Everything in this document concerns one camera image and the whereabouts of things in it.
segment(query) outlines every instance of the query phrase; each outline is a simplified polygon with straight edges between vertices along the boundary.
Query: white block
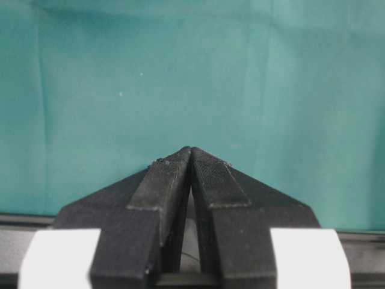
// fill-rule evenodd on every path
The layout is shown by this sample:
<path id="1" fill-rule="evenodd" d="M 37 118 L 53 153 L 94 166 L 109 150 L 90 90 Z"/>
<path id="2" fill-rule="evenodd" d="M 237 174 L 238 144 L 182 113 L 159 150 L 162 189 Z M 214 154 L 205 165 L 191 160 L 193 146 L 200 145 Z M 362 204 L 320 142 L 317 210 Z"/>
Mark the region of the white block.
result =
<path id="1" fill-rule="evenodd" d="M 19 289 L 91 289 L 100 229 L 36 232 L 23 259 Z"/>
<path id="2" fill-rule="evenodd" d="M 272 228 L 277 289 L 350 289 L 350 270 L 332 229 Z"/>

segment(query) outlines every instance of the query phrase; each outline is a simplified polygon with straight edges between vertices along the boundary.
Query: black plastic part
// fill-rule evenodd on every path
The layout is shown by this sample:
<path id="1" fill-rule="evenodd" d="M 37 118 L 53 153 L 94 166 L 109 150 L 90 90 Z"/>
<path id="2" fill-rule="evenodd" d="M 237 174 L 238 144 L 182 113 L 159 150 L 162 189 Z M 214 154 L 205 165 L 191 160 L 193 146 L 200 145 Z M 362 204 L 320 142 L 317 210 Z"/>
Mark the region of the black plastic part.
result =
<path id="1" fill-rule="evenodd" d="M 94 288 L 146 288 L 162 264 L 179 268 L 185 218 L 178 209 L 189 192 L 189 155 L 183 148 L 60 211 L 54 228 L 102 229 L 90 272 Z"/>
<path id="2" fill-rule="evenodd" d="M 201 149 L 191 164 L 202 271 L 219 274 L 223 288 L 275 288 L 270 228 L 318 228 L 310 207 Z M 204 182 L 213 179 L 221 191 Z"/>
<path id="3" fill-rule="evenodd" d="M 190 184 L 203 274 L 165 274 L 179 269 Z M 0 227 L 9 229 L 35 230 L 51 221 L 0 215 Z M 319 223 L 307 205 L 198 148 L 183 148 L 65 206 L 53 227 L 102 228 L 90 273 L 93 288 L 275 288 L 270 228 Z M 15 288 L 33 232 L 1 228 L 0 288 Z M 385 288 L 384 234 L 341 232 L 339 238 L 353 288 Z"/>

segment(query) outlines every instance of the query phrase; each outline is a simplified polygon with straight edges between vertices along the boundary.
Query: textured surface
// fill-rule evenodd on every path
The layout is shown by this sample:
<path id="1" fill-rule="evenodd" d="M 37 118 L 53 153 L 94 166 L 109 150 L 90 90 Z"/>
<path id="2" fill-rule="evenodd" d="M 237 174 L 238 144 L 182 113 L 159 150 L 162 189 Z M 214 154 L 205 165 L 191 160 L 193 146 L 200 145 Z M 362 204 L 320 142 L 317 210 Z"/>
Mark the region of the textured surface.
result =
<path id="1" fill-rule="evenodd" d="M 192 167 L 209 208 L 247 207 L 250 200 L 230 173 L 229 165 L 199 148 L 192 149 Z"/>
<path id="2" fill-rule="evenodd" d="M 170 233 L 173 220 L 189 193 L 188 165 L 190 148 L 156 160 L 127 204 L 128 210 L 156 211 L 159 213 L 161 245 Z"/>
<path id="3" fill-rule="evenodd" d="M 146 173 L 143 170 L 69 204 L 55 218 L 55 229 L 102 230 L 90 273 L 94 288 L 137 288 L 156 270 L 159 214 L 126 209 Z"/>
<path id="4" fill-rule="evenodd" d="M 239 191 L 220 186 L 221 192 L 217 192 L 201 184 L 211 171 L 199 172 L 197 161 L 212 164 L 217 158 L 194 148 L 192 160 L 202 272 L 220 275 L 224 288 L 275 288 L 277 267 L 270 228 L 318 228 L 312 210 L 231 167 L 227 178 L 241 188 L 248 205 L 210 207 L 213 194 L 221 203 L 221 198 L 237 196 Z"/>
<path id="5" fill-rule="evenodd" d="M 53 214 L 185 145 L 384 229 L 385 2 L 0 1 L 0 211 Z"/>

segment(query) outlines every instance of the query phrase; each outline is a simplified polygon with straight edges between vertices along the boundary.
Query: teal fabric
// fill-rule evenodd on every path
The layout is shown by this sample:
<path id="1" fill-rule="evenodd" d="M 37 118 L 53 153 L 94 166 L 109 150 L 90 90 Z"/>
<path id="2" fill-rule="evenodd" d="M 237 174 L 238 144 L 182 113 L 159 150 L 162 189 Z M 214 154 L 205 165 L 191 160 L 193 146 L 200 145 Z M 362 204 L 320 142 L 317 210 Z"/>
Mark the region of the teal fabric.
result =
<path id="1" fill-rule="evenodd" d="M 0 1 L 0 211 L 184 145 L 385 229 L 385 1 Z"/>

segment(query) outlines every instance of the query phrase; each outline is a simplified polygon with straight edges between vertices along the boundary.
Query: black 3d-printed part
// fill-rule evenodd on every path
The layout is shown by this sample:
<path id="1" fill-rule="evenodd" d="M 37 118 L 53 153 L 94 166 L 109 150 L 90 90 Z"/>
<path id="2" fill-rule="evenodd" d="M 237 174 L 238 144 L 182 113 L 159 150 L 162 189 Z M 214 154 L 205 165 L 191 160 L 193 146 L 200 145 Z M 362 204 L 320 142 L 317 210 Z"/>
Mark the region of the black 3d-printed part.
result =
<path id="1" fill-rule="evenodd" d="M 54 228 L 102 229 L 90 272 L 93 288 L 144 288 L 162 265 L 165 271 L 179 268 L 185 224 L 179 207 L 189 192 L 189 155 L 183 148 L 60 211 Z M 164 261 L 161 250 L 168 253 Z"/>
<path id="2" fill-rule="evenodd" d="M 203 272 L 220 275 L 224 288 L 275 288 L 277 270 L 270 228 L 318 228 L 314 213 L 307 205 L 219 162 L 201 149 L 192 148 L 191 157 Z M 221 191 L 212 190 L 203 181 L 211 179 L 214 169 L 202 169 L 201 163 L 214 168 L 221 164 L 221 172 L 226 166 L 226 181 L 231 185 L 218 186 Z M 227 205 L 231 204 L 230 196 L 235 204 L 243 205 Z M 224 205 L 213 206 L 213 200 Z"/>

